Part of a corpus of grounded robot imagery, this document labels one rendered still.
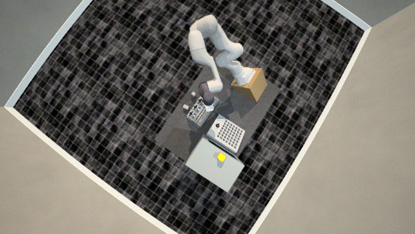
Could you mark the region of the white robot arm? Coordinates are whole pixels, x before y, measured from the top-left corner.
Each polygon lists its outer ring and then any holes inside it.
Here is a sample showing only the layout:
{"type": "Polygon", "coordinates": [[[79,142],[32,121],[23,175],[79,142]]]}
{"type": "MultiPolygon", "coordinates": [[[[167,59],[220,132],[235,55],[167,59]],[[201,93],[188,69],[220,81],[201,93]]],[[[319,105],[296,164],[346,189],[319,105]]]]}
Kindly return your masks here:
{"type": "Polygon", "coordinates": [[[237,85],[249,83],[256,72],[249,67],[243,67],[240,62],[234,61],[243,54],[244,49],[240,43],[233,43],[227,38],[213,15],[205,16],[191,25],[188,35],[191,57],[195,63],[205,64],[211,67],[214,77],[213,80],[202,82],[198,86],[200,96],[203,97],[206,112],[210,112],[213,111],[213,102],[215,99],[213,93],[220,92],[223,84],[220,80],[214,59],[207,52],[204,43],[204,38],[207,37],[210,38],[216,49],[225,50],[217,56],[215,62],[217,66],[227,68],[231,71],[237,85]]]}

